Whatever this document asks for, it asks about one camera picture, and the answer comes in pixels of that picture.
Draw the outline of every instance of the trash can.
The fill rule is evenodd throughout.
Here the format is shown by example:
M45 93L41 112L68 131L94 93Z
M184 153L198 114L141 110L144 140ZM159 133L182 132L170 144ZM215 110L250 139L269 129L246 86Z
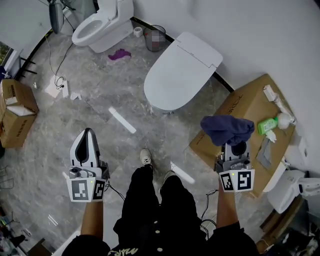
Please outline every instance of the trash can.
M166 45L166 30L159 25L152 25L143 30L146 48L151 52L159 52Z

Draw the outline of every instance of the white wall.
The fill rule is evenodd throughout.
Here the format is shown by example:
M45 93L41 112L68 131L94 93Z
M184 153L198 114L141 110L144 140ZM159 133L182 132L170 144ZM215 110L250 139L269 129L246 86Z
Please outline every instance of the white wall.
M134 16L218 50L234 88L269 73L301 124L308 169L320 172L320 9L313 0L134 0Z
M0 24L0 41L27 58L51 29L49 7L38 0L0 0Z

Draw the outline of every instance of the window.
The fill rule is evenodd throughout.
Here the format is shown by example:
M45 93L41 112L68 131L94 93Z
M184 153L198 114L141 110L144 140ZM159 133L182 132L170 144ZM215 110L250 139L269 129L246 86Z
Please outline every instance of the window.
M0 42L0 66L4 66L12 53L13 49Z

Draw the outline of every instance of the green bottle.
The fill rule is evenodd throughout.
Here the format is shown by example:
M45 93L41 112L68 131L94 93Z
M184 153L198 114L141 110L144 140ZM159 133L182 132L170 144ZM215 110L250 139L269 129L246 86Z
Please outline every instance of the green bottle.
M278 117L275 118L268 118L267 120L264 120L260 123L258 123L258 132L259 134L263 135L267 131L272 130L275 128L278 124Z

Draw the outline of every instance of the toilet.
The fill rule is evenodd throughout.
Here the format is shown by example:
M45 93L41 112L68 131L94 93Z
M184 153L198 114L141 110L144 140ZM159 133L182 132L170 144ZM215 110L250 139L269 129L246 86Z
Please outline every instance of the toilet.
M187 104L222 62L222 55L189 32L183 32L163 52L144 80L152 107L169 113Z
M76 28L72 41L102 53L129 36L134 28L133 0L97 0L99 10Z

